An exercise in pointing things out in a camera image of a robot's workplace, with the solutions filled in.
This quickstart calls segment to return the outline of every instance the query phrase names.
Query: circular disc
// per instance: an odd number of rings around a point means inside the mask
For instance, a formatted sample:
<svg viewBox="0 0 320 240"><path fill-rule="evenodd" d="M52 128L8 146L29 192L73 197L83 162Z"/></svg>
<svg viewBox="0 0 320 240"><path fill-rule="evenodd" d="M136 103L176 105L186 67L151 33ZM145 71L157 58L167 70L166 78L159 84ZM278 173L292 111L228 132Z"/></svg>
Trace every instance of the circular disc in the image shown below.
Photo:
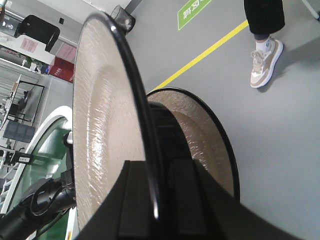
<svg viewBox="0 0 320 240"><path fill-rule="evenodd" d="M148 94L149 101L167 107L179 122L193 159L236 199L240 186L235 156L223 126L210 108L194 94L162 88Z"/></svg>
<svg viewBox="0 0 320 240"><path fill-rule="evenodd" d="M96 13L83 26L74 73L73 150L80 229L110 192L124 161L159 161L155 139L129 46L114 21ZM157 189L153 190L151 196L156 196Z"/></svg>

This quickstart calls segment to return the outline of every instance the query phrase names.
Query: green floor sign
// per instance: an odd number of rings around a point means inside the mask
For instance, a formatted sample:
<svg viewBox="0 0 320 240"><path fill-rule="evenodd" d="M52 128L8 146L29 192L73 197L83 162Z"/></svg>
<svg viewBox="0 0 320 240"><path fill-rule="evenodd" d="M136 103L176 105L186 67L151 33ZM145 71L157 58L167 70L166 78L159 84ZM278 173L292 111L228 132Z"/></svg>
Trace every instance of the green floor sign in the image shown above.
<svg viewBox="0 0 320 240"><path fill-rule="evenodd" d="M211 0L190 0L178 11L178 30L191 21Z"/></svg>

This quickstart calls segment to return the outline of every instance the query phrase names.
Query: red box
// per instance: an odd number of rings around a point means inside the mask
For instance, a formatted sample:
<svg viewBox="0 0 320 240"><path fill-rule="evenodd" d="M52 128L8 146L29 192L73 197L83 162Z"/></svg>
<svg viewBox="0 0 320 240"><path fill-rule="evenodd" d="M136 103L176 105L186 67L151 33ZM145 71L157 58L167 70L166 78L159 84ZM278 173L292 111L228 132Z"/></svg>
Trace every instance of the red box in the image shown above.
<svg viewBox="0 0 320 240"><path fill-rule="evenodd" d="M69 83L73 83L74 70L75 65L73 63L59 57L55 57L53 64L49 66L48 74L66 80Z"/></svg>

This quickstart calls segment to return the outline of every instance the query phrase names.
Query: white sneaker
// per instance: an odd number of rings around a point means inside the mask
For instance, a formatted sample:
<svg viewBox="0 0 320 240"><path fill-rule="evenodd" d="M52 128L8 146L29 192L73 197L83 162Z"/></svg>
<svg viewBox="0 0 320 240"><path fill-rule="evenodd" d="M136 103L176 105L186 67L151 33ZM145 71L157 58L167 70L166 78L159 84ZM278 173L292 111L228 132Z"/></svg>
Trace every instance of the white sneaker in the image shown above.
<svg viewBox="0 0 320 240"><path fill-rule="evenodd" d="M255 89L269 82L274 72L275 64L284 49L284 45L279 40L271 38L270 44L270 50L265 53L260 50L255 50L251 53L251 57L253 57L253 69L250 85Z"/></svg>

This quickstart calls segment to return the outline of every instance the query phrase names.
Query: sock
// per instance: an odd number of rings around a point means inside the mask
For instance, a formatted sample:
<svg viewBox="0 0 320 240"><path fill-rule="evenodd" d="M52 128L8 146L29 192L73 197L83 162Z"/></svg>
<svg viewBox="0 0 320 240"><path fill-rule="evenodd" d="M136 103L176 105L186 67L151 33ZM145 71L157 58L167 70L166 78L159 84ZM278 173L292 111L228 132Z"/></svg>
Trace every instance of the sock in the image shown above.
<svg viewBox="0 0 320 240"><path fill-rule="evenodd" d="M263 53L266 53L271 48L270 37L267 38L264 42L255 42L255 49L260 50Z"/></svg>

